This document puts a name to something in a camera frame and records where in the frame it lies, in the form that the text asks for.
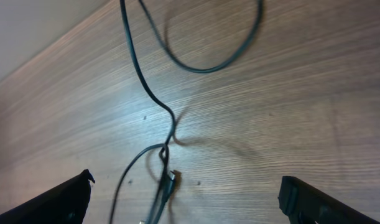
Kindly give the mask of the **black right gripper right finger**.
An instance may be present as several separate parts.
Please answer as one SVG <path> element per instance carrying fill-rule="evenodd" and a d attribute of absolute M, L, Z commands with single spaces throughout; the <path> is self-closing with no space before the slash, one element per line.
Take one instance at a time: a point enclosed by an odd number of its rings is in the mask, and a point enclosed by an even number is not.
<path fill-rule="evenodd" d="M 291 224 L 379 223 L 292 176 L 283 176 L 278 200 Z"/>

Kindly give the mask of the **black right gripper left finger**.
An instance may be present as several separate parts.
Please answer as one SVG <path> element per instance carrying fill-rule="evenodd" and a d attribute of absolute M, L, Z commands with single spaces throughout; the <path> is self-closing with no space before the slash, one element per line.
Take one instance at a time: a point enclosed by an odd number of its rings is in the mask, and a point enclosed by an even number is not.
<path fill-rule="evenodd" d="M 82 224 L 90 202 L 88 169 L 37 197 L 0 214 L 0 224 Z"/>

